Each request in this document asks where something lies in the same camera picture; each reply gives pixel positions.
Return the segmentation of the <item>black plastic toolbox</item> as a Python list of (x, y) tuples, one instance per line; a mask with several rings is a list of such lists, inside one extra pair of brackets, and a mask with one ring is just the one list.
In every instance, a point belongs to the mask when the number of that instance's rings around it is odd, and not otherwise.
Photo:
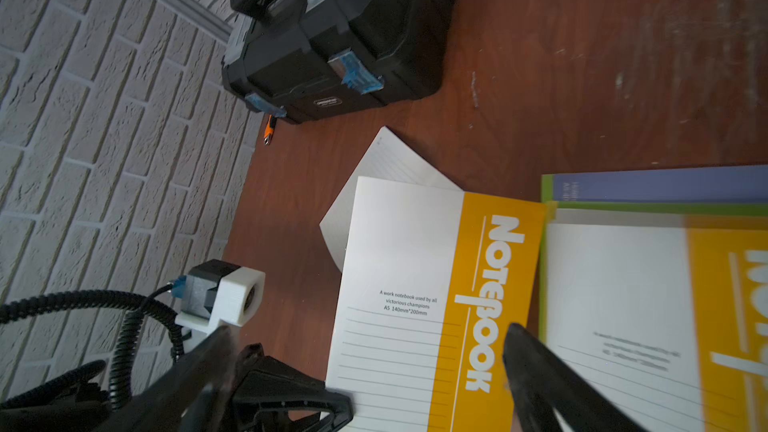
[(223, 87), (292, 124), (435, 94), (454, 0), (230, 0)]

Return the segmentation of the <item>orange handled adjustable wrench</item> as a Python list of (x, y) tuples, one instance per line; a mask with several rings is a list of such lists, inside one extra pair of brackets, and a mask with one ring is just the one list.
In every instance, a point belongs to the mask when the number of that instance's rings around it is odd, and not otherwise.
[(266, 121), (266, 125), (263, 133), (263, 143), (265, 146), (269, 146), (275, 135), (278, 118), (274, 115), (269, 115)]

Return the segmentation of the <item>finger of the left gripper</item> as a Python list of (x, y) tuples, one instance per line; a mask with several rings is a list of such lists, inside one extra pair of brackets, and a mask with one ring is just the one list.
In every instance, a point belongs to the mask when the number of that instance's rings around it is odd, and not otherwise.
[(340, 431), (353, 417), (349, 396), (266, 355), (260, 344), (239, 354), (230, 398), (232, 431)]

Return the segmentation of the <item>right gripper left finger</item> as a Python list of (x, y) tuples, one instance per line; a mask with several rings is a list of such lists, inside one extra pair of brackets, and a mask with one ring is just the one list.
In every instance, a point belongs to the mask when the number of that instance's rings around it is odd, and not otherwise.
[(217, 431), (232, 395), (238, 337), (222, 326), (99, 431)]

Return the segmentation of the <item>large white lined notebook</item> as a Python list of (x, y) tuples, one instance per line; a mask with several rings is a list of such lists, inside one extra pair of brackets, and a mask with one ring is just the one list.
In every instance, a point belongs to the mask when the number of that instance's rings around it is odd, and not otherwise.
[(326, 385), (351, 431), (508, 431), (546, 209), (461, 190), (382, 128), (321, 221), (341, 272)]

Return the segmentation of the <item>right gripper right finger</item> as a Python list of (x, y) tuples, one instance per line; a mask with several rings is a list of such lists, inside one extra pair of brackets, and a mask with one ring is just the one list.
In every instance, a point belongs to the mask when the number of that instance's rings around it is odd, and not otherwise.
[(503, 363), (524, 431), (640, 431), (575, 371), (519, 323), (507, 329)]

